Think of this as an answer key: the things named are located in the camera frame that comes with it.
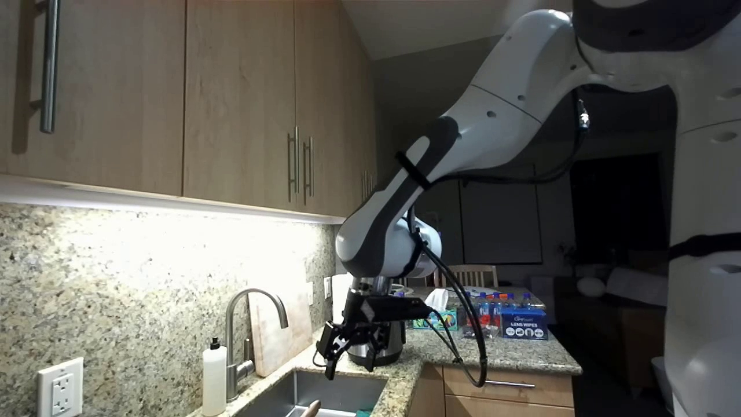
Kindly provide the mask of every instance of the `kitchen sink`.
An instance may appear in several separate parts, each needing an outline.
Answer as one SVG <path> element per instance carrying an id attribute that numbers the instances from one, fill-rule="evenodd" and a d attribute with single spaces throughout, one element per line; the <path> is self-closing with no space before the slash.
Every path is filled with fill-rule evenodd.
<path id="1" fill-rule="evenodd" d="M 385 380 L 374 376 L 336 376 L 290 372 L 266 391 L 243 406 L 239 417 L 301 417 L 312 401 L 321 401 L 317 417 L 354 417 L 371 410 L 385 389 Z"/>

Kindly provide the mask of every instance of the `granite backsplash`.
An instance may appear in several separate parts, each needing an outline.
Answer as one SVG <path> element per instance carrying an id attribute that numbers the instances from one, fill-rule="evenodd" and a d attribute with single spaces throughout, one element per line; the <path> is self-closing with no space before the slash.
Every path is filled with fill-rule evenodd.
<path id="1" fill-rule="evenodd" d="M 325 224 L 0 205 L 0 414 L 34 414 L 34 374 L 74 357 L 86 360 L 84 414 L 188 414 L 231 295 L 264 288 L 290 317 L 310 317 L 280 331 L 268 304 L 253 304 L 268 355 L 290 357 L 306 345 L 282 341 L 325 323 L 332 271 Z"/>

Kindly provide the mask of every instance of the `wall outlet cover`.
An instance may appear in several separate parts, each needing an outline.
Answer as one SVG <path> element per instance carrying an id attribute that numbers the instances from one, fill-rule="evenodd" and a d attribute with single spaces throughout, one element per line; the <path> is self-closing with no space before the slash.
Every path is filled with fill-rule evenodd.
<path id="1" fill-rule="evenodd" d="M 62 361 L 40 374 L 40 417 L 72 417 L 84 413 L 84 360 Z"/>

